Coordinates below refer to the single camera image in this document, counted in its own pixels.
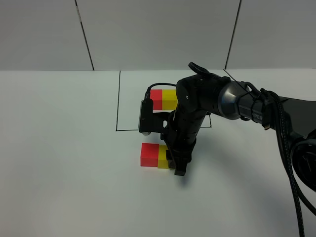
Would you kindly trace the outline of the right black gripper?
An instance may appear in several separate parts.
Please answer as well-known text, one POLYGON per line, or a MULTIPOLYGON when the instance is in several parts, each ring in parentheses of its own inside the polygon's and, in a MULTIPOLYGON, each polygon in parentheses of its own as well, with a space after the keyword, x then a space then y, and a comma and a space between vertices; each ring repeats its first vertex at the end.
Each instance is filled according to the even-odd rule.
POLYGON ((186 174, 189 160, 184 157, 175 157, 171 155, 171 150, 192 150, 196 142, 196 136, 206 116, 206 111, 197 109, 193 112, 187 112, 182 106, 177 106, 171 112, 168 123, 169 132, 161 134, 160 139, 171 148, 166 150, 166 160, 169 169, 175 169, 176 176, 186 174))

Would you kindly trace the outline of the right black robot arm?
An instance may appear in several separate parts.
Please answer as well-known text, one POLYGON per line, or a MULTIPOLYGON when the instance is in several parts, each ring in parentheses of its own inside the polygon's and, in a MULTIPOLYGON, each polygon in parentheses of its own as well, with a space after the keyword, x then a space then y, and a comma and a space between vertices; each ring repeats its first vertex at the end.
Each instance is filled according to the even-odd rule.
POLYGON ((194 75, 176 84, 177 106, 162 134, 171 151, 175 174, 183 176, 192 159, 197 133, 206 115, 253 121, 276 132, 279 152, 290 182, 294 176, 316 188, 316 104, 278 96, 253 84, 210 73, 195 63, 194 75))

